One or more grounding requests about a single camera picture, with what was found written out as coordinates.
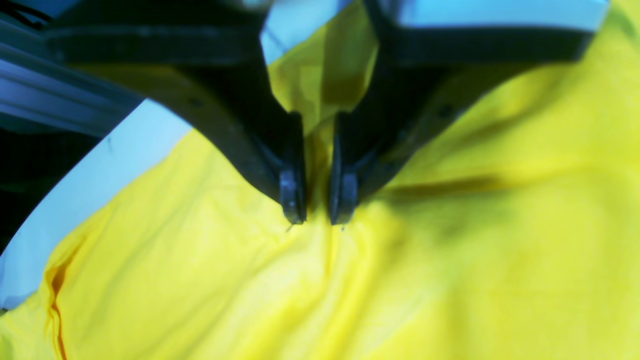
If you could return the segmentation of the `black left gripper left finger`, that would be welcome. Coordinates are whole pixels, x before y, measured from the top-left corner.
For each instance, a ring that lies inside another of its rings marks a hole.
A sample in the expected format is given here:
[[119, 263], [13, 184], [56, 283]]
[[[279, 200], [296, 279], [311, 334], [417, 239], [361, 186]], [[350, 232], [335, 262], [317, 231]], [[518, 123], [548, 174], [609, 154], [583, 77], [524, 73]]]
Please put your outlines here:
[[82, 0], [45, 28], [45, 41], [58, 62], [185, 120], [291, 224], [302, 224], [302, 117], [272, 91], [266, 18], [221, 0]]

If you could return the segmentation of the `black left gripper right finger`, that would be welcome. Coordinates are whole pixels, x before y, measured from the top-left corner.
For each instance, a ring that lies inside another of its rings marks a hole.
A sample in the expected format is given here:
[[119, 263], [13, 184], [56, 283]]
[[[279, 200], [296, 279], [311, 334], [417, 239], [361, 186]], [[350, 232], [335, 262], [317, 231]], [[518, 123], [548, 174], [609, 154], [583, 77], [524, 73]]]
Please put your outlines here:
[[580, 60], [594, 0], [366, 0], [378, 42], [368, 89], [334, 125], [329, 216], [349, 223], [420, 148], [494, 88]]

